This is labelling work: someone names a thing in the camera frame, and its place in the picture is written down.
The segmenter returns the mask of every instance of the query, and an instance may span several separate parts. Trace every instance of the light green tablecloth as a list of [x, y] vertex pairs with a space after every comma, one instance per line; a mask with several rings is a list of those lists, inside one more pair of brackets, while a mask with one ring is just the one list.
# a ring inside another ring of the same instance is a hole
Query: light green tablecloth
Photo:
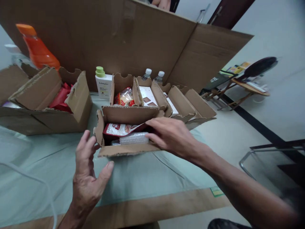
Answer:
[[[96, 110], [109, 105], [92, 95], [93, 107], [88, 129], [96, 126]], [[75, 171], [75, 149], [82, 133], [37, 135], [26, 137], [1, 128], [0, 131], [31, 143], [31, 149], [13, 161], [28, 173], [47, 181], [57, 214], [65, 213], [72, 200], [72, 178]], [[204, 142], [194, 129], [192, 134]], [[1, 158], [9, 149], [1, 149]], [[98, 174], [108, 158], [94, 156], [94, 170]], [[165, 152], [147, 152], [135, 156], [113, 157], [112, 177], [98, 206], [115, 202], [156, 197], [181, 191], [215, 186], [213, 179], [198, 167]], [[51, 216], [46, 188], [9, 169], [0, 167], [0, 227]]]

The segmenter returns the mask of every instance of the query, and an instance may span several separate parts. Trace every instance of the white cable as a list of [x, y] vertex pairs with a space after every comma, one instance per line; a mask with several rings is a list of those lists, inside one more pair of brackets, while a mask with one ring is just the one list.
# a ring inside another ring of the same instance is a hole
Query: white cable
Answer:
[[33, 176], [27, 174], [26, 172], [22, 171], [19, 167], [15, 166], [12, 163], [0, 162], [0, 165], [5, 165], [5, 166], [11, 168], [12, 170], [15, 170], [16, 172], [20, 173], [21, 175], [23, 175], [25, 177], [28, 177], [30, 179], [36, 180], [38, 182], [41, 182], [41, 183], [43, 183], [47, 186], [49, 201], [50, 201], [50, 205], [51, 205], [53, 216], [54, 216], [53, 229], [55, 229], [56, 224], [57, 224], [57, 214], [56, 214], [56, 211], [55, 211], [55, 207], [54, 207], [54, 203], [53, 203], [53, 199], [52, 199], [52, 195], [51, 195], [51, 189], [50, 189], [48, 183], [46, 183], [44, 180], [41, 180], [39, 178], [36, 178], [36, 177], [33, 177]]

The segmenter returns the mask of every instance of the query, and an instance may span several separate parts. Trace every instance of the orange spray bottle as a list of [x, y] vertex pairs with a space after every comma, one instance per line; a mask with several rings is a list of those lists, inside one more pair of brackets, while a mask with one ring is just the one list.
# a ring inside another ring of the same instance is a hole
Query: orange spray bottle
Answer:
[[56, 57], [48, 50], [42, 40], [37, 37], [35, 29], [26, 24], [16, 24], [19, 31], [23, 34], [23, 40], [28, 46], [30, 59], [33, 64], [38, 68], [42, 69], [44, 65], [54, 67], [57, 71], [59, 70], [60, 63]]

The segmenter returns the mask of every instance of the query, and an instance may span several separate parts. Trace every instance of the left hand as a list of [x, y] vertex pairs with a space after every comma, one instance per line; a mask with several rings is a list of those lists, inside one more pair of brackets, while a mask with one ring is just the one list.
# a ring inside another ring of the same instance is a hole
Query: left hand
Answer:
[[101, 199], [114, 166], [113, 161], [108, 162], [99, 176], [95, 177], [93, 155], [100, 146], [95, 146], [95, 136], [90, 139], [89, 136], [90, 131], [86, 130], [76, 149], [76, 171], [73, 177], [73, 198], [70, 207], [77, 216], [88, 215]]

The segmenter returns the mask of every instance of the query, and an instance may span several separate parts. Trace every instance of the door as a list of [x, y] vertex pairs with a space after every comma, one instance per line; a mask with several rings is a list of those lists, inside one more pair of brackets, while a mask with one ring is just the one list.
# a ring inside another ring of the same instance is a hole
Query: door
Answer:
[[208, 24], [232, 29], [255, 0], [222, 0]]

